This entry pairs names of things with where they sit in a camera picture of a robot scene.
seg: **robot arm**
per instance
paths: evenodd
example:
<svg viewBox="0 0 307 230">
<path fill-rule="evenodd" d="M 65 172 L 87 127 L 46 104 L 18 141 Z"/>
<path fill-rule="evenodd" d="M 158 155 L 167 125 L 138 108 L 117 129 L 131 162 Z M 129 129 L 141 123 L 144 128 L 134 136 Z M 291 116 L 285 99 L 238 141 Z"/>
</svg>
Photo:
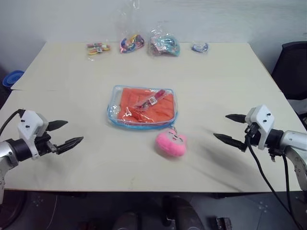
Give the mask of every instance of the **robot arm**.
<svg viewBox="0 0 307 230">
<path fill-rule="evenodd" d="M 47 132 L 62 127 L 68 123 L 67 121 L 48 122 L 41 114 L 34 111 L 18 111 L 21 117 L 18 124 L 20 139 L 0 142 L 0 204 L 3 200 L 4 176 L 8 170 L 28 158 L 35 160 L 50 152 L 64 153 L 83 140 L 83 137 L 72 138 L 62 145 L 54 145 L 50 142 L 51 136 Z"/>
<path fill-rule="evenodd" d="M 273 162 L 275 156 L 283 154 L 290 159 L 301 189 L 307 191 L 307 134 L 273 129 L 274 116 L 265 105 L 252 108 L 247 115 L 231 114 L 226 117 L 236 122 L 247 123 L 245 138 L 250 137 L 251 145 L 258 146 L 260 150 L 268 148 Z M 224 134 L 214 135 L 243 152 L 248 147 L 246 141 L 243 143 Z"/>
</svg>

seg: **floor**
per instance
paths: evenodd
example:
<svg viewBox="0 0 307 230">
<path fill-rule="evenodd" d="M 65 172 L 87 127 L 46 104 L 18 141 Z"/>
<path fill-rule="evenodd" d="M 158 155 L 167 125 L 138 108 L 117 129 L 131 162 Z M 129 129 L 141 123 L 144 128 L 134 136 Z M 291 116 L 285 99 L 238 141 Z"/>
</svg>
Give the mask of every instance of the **floor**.
<svg viewBox="0 0 307 230">
<path fill-rule="evenodd" d="M 213 229 L 209 223 L 211 217 L 230 218 L 233 230 L 296 229 L 271 193 L 225 198 L 203 193 L 106 192 L 75 194 L 74 197 L 72 194 L 28 192 L 23 211 L 7 230 L 77 230 L 78 223 L 91 219 L 99 222 L 97 230 L 110 230 L 116 218 L 128 210 L 146 210 L 142 212 L 142 229 L 167 230 L 171 228 L 163 227 L 155 212 L 164 195 L 180 196 L 189 201 L 207 230 Z M 279 195 L 285 201 L 285 193 Z M 307 206 L 303 202 L 303 193 L 292 192 L 291 198 L 297 220 L 307 229 Z"/>
</svg>

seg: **table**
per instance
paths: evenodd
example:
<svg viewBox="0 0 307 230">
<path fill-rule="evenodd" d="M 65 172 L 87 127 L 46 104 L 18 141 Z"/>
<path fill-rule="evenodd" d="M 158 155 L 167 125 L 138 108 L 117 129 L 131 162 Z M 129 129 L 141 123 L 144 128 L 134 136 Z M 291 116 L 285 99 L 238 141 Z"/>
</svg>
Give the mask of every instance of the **table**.
<svg viewBox="0 0 307 230">
<path fill-rule="evenodd" d="M 247 151 L 228 146 L 212 134 L 243 140 L 246 124 L 226 114 L 246 114 L 266 104 L 275 128 L 304 132 L 295 112 L 248 44 L 210 44 L 207 54 L 181 44 L 180 57 L 149 57 L 145 49 L 120 55 L 113 50 L 86 60 L 84 44 L 46 44 L 25 75 L 14 85 L 0 122 L 17 108 L 41 113 L 49 121 L 69 123 L 51 132 L 61 144 L 84 136 L 73 150 L 27 160 L 10 170 L 6 188 L 44 191 L 181 191 L 266 192 L 258 168 Z M 172 88 L 177 94 L 176 128 L 188 137 L 180 159 L 157 152 L 157 130 L 136 131 L 113 126 L 106 107 L 116 84 Z M 15 118 L 1 139 L 18 138 Z M 271 161 L 256 148 L 263 170 L 276 191 L 285 191 L 281 158 Z M 289 161 L 290 189 L 299 190 Z"/>
</svg>

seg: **office chair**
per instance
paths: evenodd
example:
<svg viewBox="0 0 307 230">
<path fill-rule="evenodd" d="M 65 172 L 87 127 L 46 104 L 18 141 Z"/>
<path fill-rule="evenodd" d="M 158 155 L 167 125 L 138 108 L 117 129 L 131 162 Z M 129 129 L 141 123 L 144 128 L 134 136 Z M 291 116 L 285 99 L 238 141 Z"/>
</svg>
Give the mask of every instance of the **office chair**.
<svg viewBox="0 0 307 230">
<path fill-rule="evenodd" d="M 290 104 L 291 100 L 307 99 L 307 42 L 283 44 L 272 77 Z M 297 115 L 307 129 L 307 110 Z"/>
</svg>

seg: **orange towel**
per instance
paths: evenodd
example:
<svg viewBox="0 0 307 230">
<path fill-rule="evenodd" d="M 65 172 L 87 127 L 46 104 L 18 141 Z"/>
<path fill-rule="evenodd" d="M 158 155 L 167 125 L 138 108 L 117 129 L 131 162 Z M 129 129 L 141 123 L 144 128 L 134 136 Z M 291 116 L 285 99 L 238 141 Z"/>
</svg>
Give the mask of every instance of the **orange towel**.
<svg viewBox="0 0 307 230">
<path fill-rule="evenodd" d="M 166 95 L 158 100 L 153 106 L 149 106 L 145 111 L 135 108 L 138 102 L 145 101 L 154 93 L 144 89 L 124 88 L 120 100 L 120 113 L 118 119 L 131 122 L 153 123 L 164 122 L 174 118 L 174 97 L 172 94 Z"/>
</svg>

